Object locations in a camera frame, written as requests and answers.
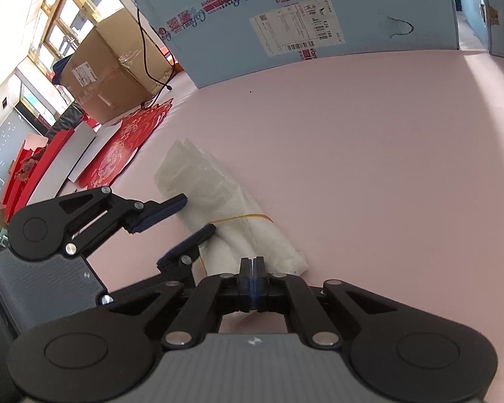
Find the pink mat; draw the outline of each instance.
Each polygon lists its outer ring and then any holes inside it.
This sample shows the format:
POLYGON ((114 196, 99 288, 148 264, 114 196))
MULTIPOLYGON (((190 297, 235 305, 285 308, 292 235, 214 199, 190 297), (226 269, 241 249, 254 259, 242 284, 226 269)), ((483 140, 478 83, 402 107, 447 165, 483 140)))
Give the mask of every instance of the pink mat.
MULTIPOLYGON (((172 85, 116 193, 159 200, 153 172, 190 138, 303 252, 308 283, 337 277, 486 335, 499 354, 487 401, 504 403, 504 59, 371 53, 172 85)), ((116 234, 90 263, 119 288, 186 235, 174 216, 116 234)))

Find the barcode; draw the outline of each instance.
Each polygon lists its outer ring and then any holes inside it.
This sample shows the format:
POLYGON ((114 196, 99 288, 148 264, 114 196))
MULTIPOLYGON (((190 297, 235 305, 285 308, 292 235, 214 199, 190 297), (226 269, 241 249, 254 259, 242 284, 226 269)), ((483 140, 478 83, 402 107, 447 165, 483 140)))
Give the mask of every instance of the barcode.
POLYGON ((315 15, 316 14, 316 6, 306 6, 306 10, 309 15, 315 15))
POLYGON ((314 30, 316 31, 316 34, 318 38, 321 39, 328 39, 328 35, 325 32, 325 26, 323 25, 323 21, 321 19, 315 19, 312 18, 312 21, 314 23, 314 30))
POLYGON ((286 47, 288 47, 288 51, 296 51, 301 50, 303 48, 315 47, 315 46, 316 45, 314 44, 314 41, 304 41, 304 42, 297 42, 296 44, 286 45, 286 47))

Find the gray gripper base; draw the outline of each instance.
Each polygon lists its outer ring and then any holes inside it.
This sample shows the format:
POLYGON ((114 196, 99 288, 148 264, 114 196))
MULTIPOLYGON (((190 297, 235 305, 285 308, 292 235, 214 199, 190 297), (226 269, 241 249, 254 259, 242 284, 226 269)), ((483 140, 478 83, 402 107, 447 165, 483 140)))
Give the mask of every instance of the gray gripper base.
POLYGON ((357 381, 337 353, 306 347, 294 333, 211 333, 195 348, 164 355, 142 385, 112 403, 391 401, 357 381))
POLYGON ((26 262, 8 248, 0 252, 0 302, 21 333, 95 307, 104 289, 81 257, 26 262))

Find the folded white cloth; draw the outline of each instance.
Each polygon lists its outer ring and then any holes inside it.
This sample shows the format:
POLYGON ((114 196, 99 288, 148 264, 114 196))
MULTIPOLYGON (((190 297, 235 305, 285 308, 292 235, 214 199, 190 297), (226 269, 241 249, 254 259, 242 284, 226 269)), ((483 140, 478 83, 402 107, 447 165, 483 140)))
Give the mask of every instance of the folded white cloth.
MULTIPOLYGON (((172 145, 155 172, 155 184, 164 198, 181 192, 188 197, 178 216, 191 233, 215 220, 265 213, 210 153, 189 140, 172 145)), ((241 257, 263 256, 270 273, 301 275, 308 269, 305 258, 276 225, 260 217, 217 223, 215 235, 200 247, 200 254, 209 276, 238 273, 241 257)))

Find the red paper-cut decoration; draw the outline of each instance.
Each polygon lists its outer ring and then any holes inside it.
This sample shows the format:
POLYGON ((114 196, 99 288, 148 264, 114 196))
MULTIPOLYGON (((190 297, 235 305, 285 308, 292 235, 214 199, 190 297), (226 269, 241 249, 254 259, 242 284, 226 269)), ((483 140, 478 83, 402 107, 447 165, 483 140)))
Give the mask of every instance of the red paper-cut decoration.
POLYGON ((138 148, 166 118, 173 98, 149 109, 138 109, 125 117, 119 130, 110 138, 78 180, 81 188, 110 186, 138 148))

